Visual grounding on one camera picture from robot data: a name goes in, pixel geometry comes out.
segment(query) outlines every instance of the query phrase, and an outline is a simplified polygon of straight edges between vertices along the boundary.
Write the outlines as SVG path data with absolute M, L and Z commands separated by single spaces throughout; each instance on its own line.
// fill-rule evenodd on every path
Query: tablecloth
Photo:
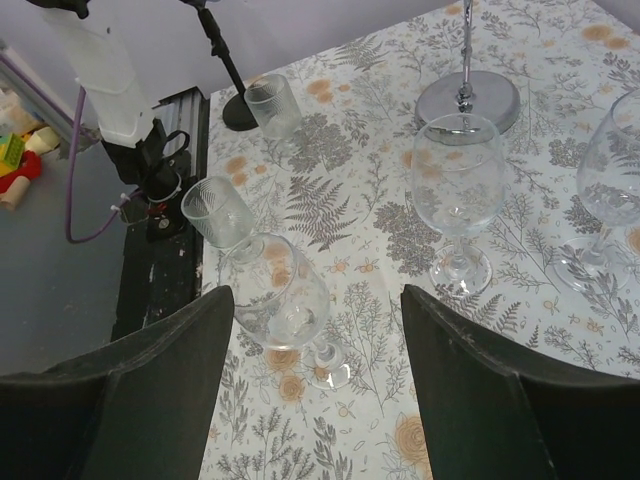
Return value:
M 417 216 L 408 183 L 416 99 L 461 68 L 461 4 L 277 70 L 304 115 L 306 145 L 294 156 L 258 129 L 225 129 L 222 107 L 235 92 L 212 95 L 209 174 L 228 176 L 258 229 L 285 235 L 312 261 L 331 292 L 328 331 L 347 346 L 354 376 L 337 392 L 314 389 L 299 352 L 266 352 L 236 324 L 202 479 L 430 478 L 402 331 L 406 283 L 531 349 L 640 378 L 640 229 L 615 234 L 633 273 L 624 288 L 594 282 L 583 295 L 552 266 L 565 240 L 599 230 L 575 171 L 612 102 L 640 88 L 640 38 L 589 0 L 474 4 L 472 67 L 510 78 L 522 107 L 503 137 L 504 209 L 469 239 L 495 270 L 480 295 L 457 300 L 429 282 L 447 239 Z M 204 253 L 207 290 L 220 254 Z

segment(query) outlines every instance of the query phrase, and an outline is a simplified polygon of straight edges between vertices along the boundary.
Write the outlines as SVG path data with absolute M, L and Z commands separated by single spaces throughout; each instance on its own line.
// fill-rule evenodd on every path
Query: black round base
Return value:
M 222 121 L 234 132 L 246 132 L 253 130 L 258 126 L 256 119 L 253 118 L 251 110 L 244 103 L 244 99 L 237 94 L 227 102 L 222 110 Z

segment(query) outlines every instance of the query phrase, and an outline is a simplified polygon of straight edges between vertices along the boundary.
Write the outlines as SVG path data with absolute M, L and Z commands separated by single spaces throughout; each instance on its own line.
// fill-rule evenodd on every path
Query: cable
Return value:
M 129 202 L 132 198 L 142 195 L 142 192 L 140 192 L 139 190 L 130 193 L 128 196 L 124 194 L 121 195 L 121 198 L 123 199 L 123 201 L 118 206 L 112 205 L 111 210 L 113 213 L 111 213 L 111 215 L 109 216 L 109 218 L 107 219 L 107 221 L 102 227 L 100 227 L 97 231 L 95 231 L 94 233 L 92 233 L 87 237 L 73 238 L 73 235 L 71 233 L 71 223 L 72 223 L 71 217 L 72 217 L 72 210 L 73 210 L 73 172 L 76 168 L 76 156 L 78 154 L 78 143 L 79 143 L 78 141 L 79 141 L 80 129 L 81 129 L 80 124 L 82 122 L 82 111 L 84 110 L 84 102 L 86 97 L 87 97 L 87 92 L 81 86 L 80 93 L 78 94 L 78 102 L 76 103 L 76 112 L 73 118 L 73 133 L 71 135 L 71 148 L 69 149 L 69 174 L 67 178 L 67 197 L 66 197 L 66 204 L 65 204 L 64 233 L 65 233 L 65 236 L 67 237 L 67 241 L 74 245 L 79 243 L 89 242 L 94 238 L 98 237 L 99 235 L 101 235 L 107 228 L 109 228 L 109 225 L 113 223 L 113 221 L 118 216 L 120 209 L 124 207 L 127 204 L 127 202 Z

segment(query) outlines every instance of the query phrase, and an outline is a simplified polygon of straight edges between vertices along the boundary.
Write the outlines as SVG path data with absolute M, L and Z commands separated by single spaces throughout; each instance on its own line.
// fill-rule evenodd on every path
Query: black stand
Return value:
M 229 102 L 224 106 L 224 109 L 222 110 L 222 121 L 227 127 L 236 132 L 244 132 L 246 130 L 256 128 L 258 124 L 244 101 L 244 92 L 246 89 L 242 83 L 242 78 L 240 78 L 240 74 L 231 60 L 229 47 L 227 46 L 227 42 L 224 41 L 224 38 L 222 38 L 218 23 L 213 18 L 212 13 L 204 7 L 205 0 L 181 1 L 191 5 L 198 11 L 200 24 L 202 25 L 207 38 L 211 41 L 211 55 L 214 57 L 220 57 L 222 63 L 224 63 L 224 66 L 227 69 L 227 72 L 229 73 L 229 76 L 231 77 L 231 80 L 233 81 L 233 84 L 238 90 L 238 94 L 229 100 Z

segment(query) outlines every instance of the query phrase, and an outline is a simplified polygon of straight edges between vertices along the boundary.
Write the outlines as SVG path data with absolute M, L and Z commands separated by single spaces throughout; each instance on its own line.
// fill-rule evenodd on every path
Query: wine glass rim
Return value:
M 259 88 L 258 85 L 257 85 L 258 82 L 261 82 L 261 81 L 264 81 L 264 80 L 268 80 L 268 79 L 275 79 L 275 78 L 277 78 L 278 80 L 282 80 L 282 82 L 279 85 L 277 85 L 277 87 L 278 87 L 277 91 L 273 95 L 271 95 L 269 98 L 267 98 L 265 100 L 251 100 L 250 98 L 247 98 L 248 97 L 247 94 L 251 90 L 255 90 L 256 88 Z M 247 87 L 247 90 L 246 90 L 246 92 L 244 94 L 244 99 L 245 99 L 245 101 L 247 101 L 248 103 L 251 103 L 252 105 L 261 105 L 263 103 L 271 102 L 271 101 L 273 101 L 273 97 L 275 97 L 280 92 L 282 92 L 282 90 L 284 90 L 286 84 L 287 84 L 287 77 L 285 77 L 284 75 L 282 75 L 280 73 L 269 73 L 267 75 L 263 75 L 262 77 L 260 77 L 257 80 L 253 81 L 251 83 L 251 85 L 249 85 Z
M 491 137 L 491 139 L 489 140 L 489 142 L 494 141 L 496 142 L 496 152 L 498 154 L 501 154 L 501 142 L 500 142 L 500 132 L 498 131 L 498 128 L 494 125 L 494 123 L 491 120 L 486 119 L 485 117 L 481 116 L 481 115 L 476 115 L 474 113 L 452 113 L 449 115 L 442 115 L 441 117 L 435 118 L 431 121 L 429 121 L 429 123 L 427 123 L 425 126 L 423 126 L 420 131 L 418 132 L 418 134 L 416 135 L 414 142 L 413 142 L 413 156 L 411 159 L 411 165 L 412 165 L 412 169 L 413 169 L 413 165 L 415 165 L 414 162 L 416 162 L 416 151 L 418 150 L 417 148 L 417 144 L 418 141 L 421 137 L 424 136 L 424 132 L 428 129 L 428 128 L 432 128 L 433 125 L 438 122 L 438 121 L 442 121 L 444 119 L 447 118 L 452 118 L 452 117 L 472 117 L 472 118 L 476 118 L 480 121 L 482 121 L 483 123 L 486 123 L 491 130 L 493 130 L 493 136 Z M 487 163 L 492 157 L 487 157 L 485 159 L 483 159 L 481 162 L 476 163 L 475 165 L 469 166 L 469 167 L 462 167 L 462 168 L 442 168 L 440 165 L 438 165 L 438 170 L 440 172 L 444 172 L 444 173 L 456 173 L 456 172 L 466 172 L 469 170 L 473 170 L 475 168 L 478 168 L 482 165 L 484 165 L 485 163 Z M 435 165 L 433 163 L 430 163 L 426 160 L 420 159 L 419 162 L 423 165 Z
M 625 141 L 635 144 L 635 145 L 640 145 L 640 141 L 637 140 L 636 138 L 633 138 L 632 136 L 626 134 L 619 126 L 618 126 L 618 122 L 616 122 L 616 119 L 613 115 L 613 112 L 615 112 L 616 108 L 618 107 L 618 105 L 620 104 L 620 102 L 622 102 L 623 100 L 626 100 L 628 97 L 631 96 L 637 96 L 640 97 L 640 89 L 638 90 L 632 90 L 631 92 L 627 92 L 625 93 L 623 96 L 621 96 L 620 98 L 618 98 L 615 102 L 613 102 L 613 105 L 611 105 L 611 108 L 609 109 L 609 112 L 607 113 L 607 115 L 610 117 L 611 119 L 611 123 L 613 124 L 613 128 L 616 130 L 616 133 L 618 135 L 620 135 L 621 137 L 623 137 L 625 139 Z
M 274 233 L 256 233 L 255 235 L 250 236 L 247 240 L 251 240 L 252 238 L 256 238 L 256 237 L 276 237 L 281 241 L 284 241 L 287 245 L 287 247 L 289 248 L 289 250 L 291 251 L 291 255 L 293 257 L 293 269 L 292 269 L 292 274 L 289 275 L 289 279 L 287 280 L 287 284 L 282 287 L 282 289 L 274 296 L 271 297 L 269 300 L 266 300 L 264 302 L 261 302 L 257 305 L 253 305 L 253 306 L 248 306 L 248 305 L 238 305 L 237 303 L 235 304 L 236 307 L 240 307 L 243 310 L 247 311 L 247 312 L 251 312 L 251 311 L 255 311 L 255 310 L 262 310 L 264 309 L 264 307 L 266 305 L 269 305 L 271 303 L 275 303 L 276 300 L 278 300 L 282 295 L 284 295 L 284 293 L 289 290 L 289 287 L 291 286 L 291 283 L 294 280 L 294 277 L 298 274 L 298 264 L 299 264 L 299 260 L 298 260 L 298 255 L 300 254 L 298 249 L 296 247 L 294 247 L 294 245 L 287 240 L 286 238 L 284 238 L 281 235 L 276 235 Z M 222 269 L 225 266 L 227 260 L 230 258 L 230 255 L 236 251 L 236 249 L 242 244 L 243 242 L 240 242 L 239 244 L 235 245 L 222 259 L 222 262 L 220 264 L 220 269 L 218 271 L 218 285 L 222 284 Z
M 217 206 L 214 205 L 213 209 L 210 212 L 205 213 L 204 215 L 192 215 L 192 214 L 186 212 L 187 199 L 189 199 L 190 194 L 194 191 L 194 189 L 196 187 L 199 187 L 200 185 L 204 185 L 205 183 L 209 183 L 212 180 L 222 181 L 223 183 L 228 183 L 229 186 L 231 186 L 231 188 L 233 188 L 233 185 L 231 184 L 229 179 L 224 178 L 224 177 L 220 177 L 220 176 L 217 176 L 217 175 L 214 175 L 214 176 L 211 176 L 211 177 L 207 177 L 207 178 L 203 178 L 199 182 L 196 182 L 194 185 L 191 186 L 191 188 L 189 188 L 189 190 L 187 190 L 187 193 L 184 194 L 184 197 L 182 197 L 182 201 L 180 202 L 180 207 L 181 207 L 181 210 L 182 210 L 182 214 L 185 217 L 187 217 L 188 220 L 205 220 L 205 219 L 211 217 L 211 215 L 216 213 L 222 207 L 224 207 L 226 205 L 227 201 L 229 200 L 229 195 L 225 195 L 224 198 L 222 199 L 222 201 Z

